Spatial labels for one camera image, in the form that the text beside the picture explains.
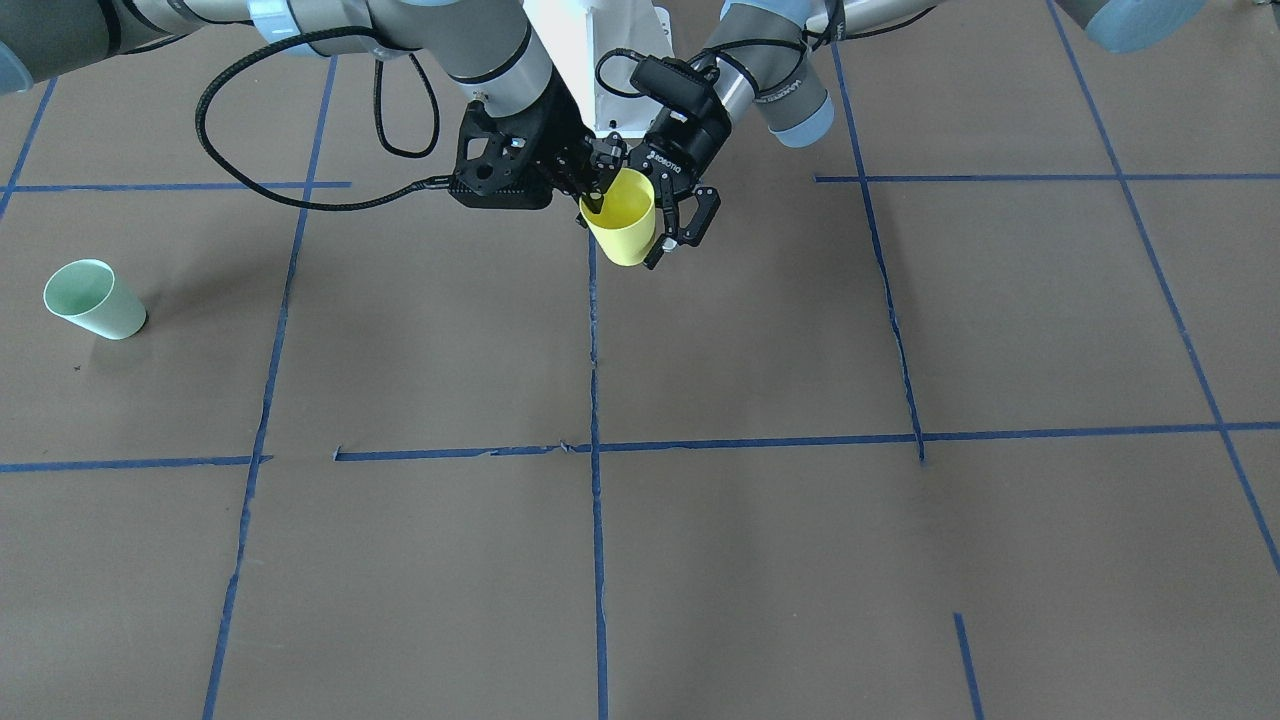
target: light blue joint cap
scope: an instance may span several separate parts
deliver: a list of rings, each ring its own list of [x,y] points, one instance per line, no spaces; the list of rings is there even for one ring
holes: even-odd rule
[[[803,28],[809,22],[809,0],[724,0],[724,6],[721,8],[721,19],[724,19],[732,5],[750,5],[768,10],[774,15],[782,15],[794,22],[799,28]]]
[[[822,101],[822,106],[813,111],[794,128],[782,131],[769,131],[778,142],[787,147],[808,147],[822,140],[831,129],[831,123],[836,122],[836,106],[831,102],[831,94]]]
[[[248,15],[253,27],[268,42],[279,42],[287,37],[302,35],[298,20],[293,18],[288,0],[248,0]],[[323,58],[310,45],[298,45],[284,51],[285,55],[300,58]]]
[[[27,92],[35,86],[31,72],[8,45],[0,42],[0,95]]]
[[[1169,37],[1206,0],[1111,0],[1089,20],[1089,40],[1111,53],[1133,53]]]

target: plastic cup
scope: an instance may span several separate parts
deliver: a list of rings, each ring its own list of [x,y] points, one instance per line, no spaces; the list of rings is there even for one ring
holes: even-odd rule
[[[604,193],[599,214],[579,201],[582,219],[600,243],[600,250],[618,265],[639,265],[657,238],[657,209],[653,183],[644,174],[623,168]]]
[[[101,260],[63,265],[45,283],[45,307],[108,340],[124,340],[147,322],[142,302]]]

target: mint green cup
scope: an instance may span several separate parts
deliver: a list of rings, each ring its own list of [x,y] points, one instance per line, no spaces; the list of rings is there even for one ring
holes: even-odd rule
[[[101,260],[63,265],[45,283],[45,307],[106,340],[124,340],[147,322],[142,302]]]

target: blue grid line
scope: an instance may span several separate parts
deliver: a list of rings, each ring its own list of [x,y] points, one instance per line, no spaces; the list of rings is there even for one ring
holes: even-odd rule
[[[973,705],[973,719],[984,720],[982,693],[978,692],[978,674],[973,670],[973,653],[969,652],[969,632],[964,626],[964,615],[955,612],[956,642],[960,643],[960,660],[964,662],[964,678],[969,685],[969,702]]]
[[[1138,234],[1142,237],[1143,247],[1147,250],[1147,259],[1151,261],[1151,268],[1156,274],[1156,279],[1160,282],[1160,290],[1165,296],[1165,302],[1169,305],[1169,311],[1174,316],[1174,323],[1178,325],[1178,333],[1183,338],[1187,355],[1190,359],[1192,368],[1196,370],[1196,378],[1199,380],[1201,389],[1204,392],[1204,401],[1208,404],[1208,407],[1213,414],[1213,421],[1216,423],[1219,434],[1222,437],[1222,445],[1226,447],[1226,454],[1231,460],[1231,466],[1235,469],[1235,477],[1240,483],[1240,489],[1244,492],[1249,510],[1253,512],[1253,520],[1258,525],[1258,532],[1262,533],[1262,542],[1266,544],[1267,552],[1271,556],[1271,564],[1275,568],[1276,574],[1280,574],[1280,550],[1276,548],[1276,542],[1271,536],[1271,529],[1267,525],[1266,516],[1262,514],[1262,507],[1258,505],[1257,496],[1253,493],[1253,486],[1249,483],[1249,478],[1244,471],[1244,465],[1240,462],[1240,456],[1235,451],[1235,442],[1231,441],[1231,433],[1222,419],[1222,411],[1217,405],[1217,400],[1213,397],[1213,391],[1210,388],[1208,377],[1204,374],[1204,368],[1201,365],[1199,355],[1196,352],[1196,345],[1192,342],[1190,332],[1187,329],[1187,323],[1183,322],[1181,310],[1178,309],[1172,288],[1169,284],[1169,279],[1165,277],[1165,270],[1160,264],[1160,259],[1156,256],[1156,247],[1151,242],[1151,236],[1147,232],[1147,224],[1143,222],[1142,213],[1138,210],[1138,201],[1133,196],[1133,188],[1129,187],[1129,181],[1125,178],[1124,170],[1120,167],[1120,159],[1116,155],[1115,146],[1111,143],[1111,136],[1107,133],[1106,124],[1102,122],[1102,114],[1098,111],[1098,105],[1093,99],[1093,92],[1089,90],[1089,83],[1084,79],[1084,72],[1080,69],[1079,59],[1076,59],[1075,50],[1071,47],[1071,41],[1066,36],[1066,29],[1062,27],[1062,19],[1059,17],[1057,8],[1053,6],[1053,0],[1044,0],[1044,5],[1048,8],[1050,15],[1053,18],[1059,38],[1062,41],[1062,49],[1066,51],[1066,58],[1071,63],[1071,69],[1075,72],[1075,79],[1080,85],[1080,92],[1084,94],[1084,100],[1088,102],[1089,113],[1093,115],[1093,122],[1097,126],[1098,136],[1101,136],[1102,145],[1107,150],[1107,156],[1111,159],[1112,168],[1115,168],[1116,179],[1120,182],[1120,188],[1124,191],[1125,201],[1129,204],[1129,211],[1133,215],[1134,223],[1138,225]]]
[[[320,165],[320,147],[324,145],[325,120],[329,115],[329,100],[333,97],[333,81],[338,73],[338,58],[329,59],[329,74],[325,78],[324,97],[320,101],[320,114],[316,118],[315,138],[311,142],[311,161],[307,167],[306,188],[302,199],[311,199],[311,183],[316,178],[316,168]],[[266,445],[266,428],[271,420],[271,404],[275,398],[275,378],[280,370],[280,355],[284,351],[284,331],[289,322],[289,295],[293,291],[293,278],[298,269],[298,254],[302,251],[302,237],[307,228],[307,210],[298,210],[298,223],[293,233],[293,250],[289,254],[289,269],[284,278],[284,293],[280,297],[280,313],[275,323],[275,343],[271,347],[271,361],[266,375],[266,387],[262,391],[262,418],[259,421],[257,434],[253,438],[253,455],[248,465],[248,478],[244,482],[244,503],[241,506],[239,537],[236,547],[236,568],[227,582],[227,597],[223,601],[223,615],[218,625],[218,643],[214,647],[214,662],[209,671],[209,689],[205,693],[204,720],[214,720],[214,707],[218,703],[218,687],[221,682],[223,661],[227,657],[227,642],[230,635],[232,614],[236,610],[236,592],[239,587],[241,569],[244,565],[244,544],[248,541],[248,523],[251,518],[250,503],[257,492],[257,474],[262,466]]]
[[[604,505],[600,483],[600,304],[595,238],[586,237],[588,316],[591,327],[591,550],[595,561],[595,693],[599,720],[609,720],[609,651],[604,611]]]
[[[902,388],[906,393],[906,407],[911,413],[911,432],[915,433],[916,454],[924,462],[924,433],[920,429],[920,411],[915,405],[915,391],[911,388],[911,369],[906,361],[906,346],[902,345],[902,328],[897,320],[897,307],[893,305],[893,290],[890,287],[888,265],[884,264],[884,249],[881,246],[879,225],[876,223],[876,205],[872,202],[872,187],[867,181],[867,165],[863,163],[863,149],[858,142],[858,123],[854,120],[854,108],[849,102],[849,86],[845,82],[844,63],[840,50],[832,45],[831,55],[836,63],[836,79],[840,82],[840,96],[845,101],[845,119],[849,122],[849,142],[854,150],[854,164],[858,167],[858,184],[863,191],[863,206],[867,210],[867,223],[872,233],[872,249],[876,251],[876,264],[879,265],[881,281],[884,283],[884,305],[888,306],[888,324],[897,345],[897,359],[902,366]]]
[[[1231,432],[1280,430],[1280,421],[1226,423]],[[977,442],[1000,439],[1051,439],[1051,438],[1098,438],[1166,436],[1192,433],[1219,433],[1216,423],[1189,423],[1165,425],[1111,425],[1094,428],[1033,428],[1014,430],[968,430],[947,433],[924,433],[925,442]],[[641,442],[600,442],[599,452],[662,452],[667,450],[741,450],[763,447],[840,447],[850,445],[900,445],[914,443],[913,433],[884,433],[864,436],[815,436],[815,437],[774,437],[774,438],[735,438],[735,439],[669,439]],[[451,457],[509,457],[527,455],[552,455],[554,452],[586,454],[590,445],[525,445],[507,447],[462,447],[444,450],[393,450],[370,452],[334,454],[338,462],[380,462],[390,460],[440,460]]]
[[[269,457],[262,457],[266,462]],[[136,470],[146,468],[198,468],[204,465],[248,465],[248,455],[225,457],[154,457],[146,460],[65,460],[52,462],[0,464],[0,474],[8,473],[65,473],[77,470]]]
[[[348,181],[317,181],[311,183],[312,188],[351,187]],[[306,182],[264,182],[262,187],[274,190],[305,190]],[[187,191],[212,191],[212,190],[248,190],[238,182],[179,182],[179,183],[150,183],[150,184],[19,184],[13,192],[187,192]]]
[[[5,210],[9,209],[9,199],[13,197],[14,188],[18,187],[18,178],[22,177],[22,169],[27,165],[27,156],[31,155],[31,146],[36,142],[36,133],[40,132],[40,123],[45,119],[45,110],[49,109],[49,101],[54,97],[54,90],[58,88],[58,78],[49,81],[45,86],[45,95],[40,99],[40,106],[36,108],[35,117],[31,118],[31,127],[27,128],[27,140],[22,143],[22,152],[18,154],[18,161],[13,165],[13,173],[9,174],[9,182],[5,184],[4,195],[0,196],[0,218],[4,218]]]
[[[1280,173],[1039,173],[1039,174],[940,174],[940,176],[867,176],[870,183],[911,182],[1101,182],[1123,177],[1139,182],[1207,182],[1207,181],[1280,181]],[[813,176],[813,182],[856,183],[856,176]]]

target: yellow cup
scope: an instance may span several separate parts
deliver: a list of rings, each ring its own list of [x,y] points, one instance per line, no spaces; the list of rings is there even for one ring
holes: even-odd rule
[[[653,247],[658,224],[649,178],[631,168],[623,168],[604,193],[599,214],[590,211],[581,201],[577,205],[609,260],[627,266],[644,261]]]

